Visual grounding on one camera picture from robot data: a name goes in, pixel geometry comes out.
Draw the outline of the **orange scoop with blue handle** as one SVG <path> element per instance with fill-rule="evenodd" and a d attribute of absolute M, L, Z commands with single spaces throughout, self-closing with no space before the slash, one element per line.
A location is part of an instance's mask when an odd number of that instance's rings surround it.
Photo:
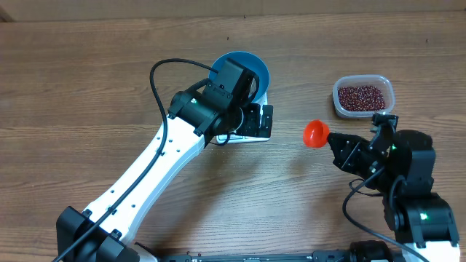
<path fill-rule="evenodd" d="M 310 148 L 322 148 L 328 141 L 330 129 L 319 119 L 312 120 L 303 131 L 303 142 Z"/>

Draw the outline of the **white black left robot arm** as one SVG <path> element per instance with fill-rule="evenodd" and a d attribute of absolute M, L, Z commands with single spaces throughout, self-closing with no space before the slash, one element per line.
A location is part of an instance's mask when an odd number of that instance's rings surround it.
<path fill-rule="evenodd" d="M 211 75 L 161 107 L 162 125 L 120 179 L 81 212 L 67 207 L 56 223 L 56 261 L 157 261 L 133 243 L 143 219 L 171 180 L 217 136 L 269 139 L 273 107 L 263 102 L 269 71 L 256 56 L 229 53 Z"/>

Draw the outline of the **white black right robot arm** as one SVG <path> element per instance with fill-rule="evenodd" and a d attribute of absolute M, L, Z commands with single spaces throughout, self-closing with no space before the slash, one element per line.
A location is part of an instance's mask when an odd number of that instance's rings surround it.
<path fill-rule="evenodd" d="M 332 132 L 327 141 L 333 163 L 382 198 L 384 219 L 395 235 L 387 237 L 351 218 L 377 239 L 353 242 L 346 261 L 459 261 L 453 211 L 433 192 L 436 154 L 429 135 L 384 127 L 372 140 Z"/>

